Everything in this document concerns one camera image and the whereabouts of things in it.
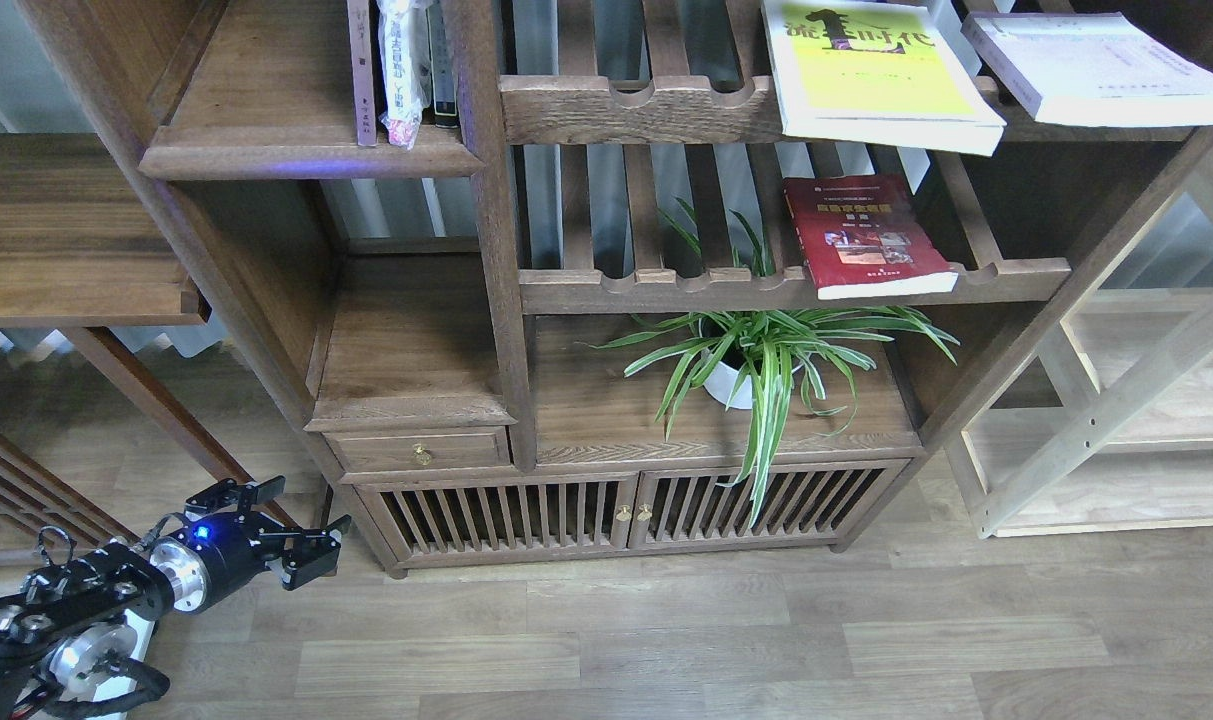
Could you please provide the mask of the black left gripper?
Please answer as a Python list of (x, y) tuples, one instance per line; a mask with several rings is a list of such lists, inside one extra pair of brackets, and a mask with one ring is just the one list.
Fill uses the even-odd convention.
[[(342, 515), (326, 528), (280, 527), (263, 512), (250, 512), (268, 505), (285, 486), (286, 478), (245, 484), (226, 478), (187, 498), (186, 514), (203, 519), (158, 539), (149, 555), (170, 581), (176, 611), (203, 612), (267, 568), (286, 592), (334, 573), (353, 519)], [(234, 503), (246, 514), (220, 512)]]

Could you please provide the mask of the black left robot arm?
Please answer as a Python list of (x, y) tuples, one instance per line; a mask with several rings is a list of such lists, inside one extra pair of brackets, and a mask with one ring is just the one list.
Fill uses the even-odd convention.
[(203, 612), (263, 571), (287, 592), (334, 571), (351, 516), (286, 527), (257, 510), (283, 484), (220, 480), (186, 502), (170, 535), (154, 527), (27, 575), (0, 598), (0, 719), (95, 718), (156, 701), (170, 679), (133, 659), (129, 615)]

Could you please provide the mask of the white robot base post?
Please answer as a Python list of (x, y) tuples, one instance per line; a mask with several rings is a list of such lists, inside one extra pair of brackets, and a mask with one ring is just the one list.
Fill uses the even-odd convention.
[(89, 630), (82, 667), (74, 679), (81, 682), (76, 697), (93, 705), (90, 719), (125, 719), (170, 688), (170, 680), (144, 662), (153, 625), (127, 611), (121, 619)]

